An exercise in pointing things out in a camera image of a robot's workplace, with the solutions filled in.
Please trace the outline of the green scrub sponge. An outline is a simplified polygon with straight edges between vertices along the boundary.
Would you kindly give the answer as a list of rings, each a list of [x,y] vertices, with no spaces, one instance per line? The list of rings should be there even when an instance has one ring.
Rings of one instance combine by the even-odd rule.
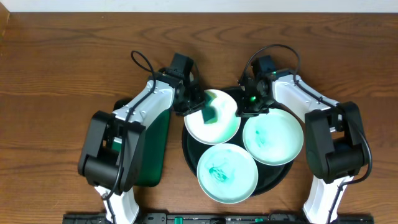
[[[205,92],[205,107],[202,109],[202,118],[204,124],[213,124],[218,120],[218,115],[214,106],[211,106],[213,100],[216,99],[216,95],[210,91]]]

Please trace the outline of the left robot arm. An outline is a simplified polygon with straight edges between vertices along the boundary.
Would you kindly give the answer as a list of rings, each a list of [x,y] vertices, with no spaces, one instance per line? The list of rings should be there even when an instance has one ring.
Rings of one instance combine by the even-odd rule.
[[[142,167],[147,128],[164,111],[187,116],[205,107],[205,93],[194,79],[190,57],[176,53],[169,67],[150,73],[144,89],[112,113],[97,111],[90,120],[78,173],[104,202],[108,223],[134,223],[139,206],[133,185]]]

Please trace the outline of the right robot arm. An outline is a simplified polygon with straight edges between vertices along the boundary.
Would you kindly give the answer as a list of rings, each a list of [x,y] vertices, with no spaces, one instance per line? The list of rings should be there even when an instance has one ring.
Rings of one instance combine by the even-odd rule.
[[[286,106],[305,125],[305,153],[313,173],[310,195],[303,206],[311,223],[332,223],[348,185],[366,180],[373,166],[359,107],[329,99],[308,86],[295,70],[276,69],[271,57],[251,57],[254,74],[242,74],[237,116],[248,123],[269,118]]]

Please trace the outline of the white plate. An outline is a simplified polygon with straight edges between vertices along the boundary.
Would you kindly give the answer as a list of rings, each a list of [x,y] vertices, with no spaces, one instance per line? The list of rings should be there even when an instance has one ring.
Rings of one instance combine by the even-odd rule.
[[[238,131],[241,118],[236,116],[238,109],[236,100],[225,91],[209,89],[217,97],[212,101],[218,115],[213,124],[204,124],[202,112],[197,111],[184,117],[184,124],[189,133],[201,143],[208,145],[221,144],[229,141]]]

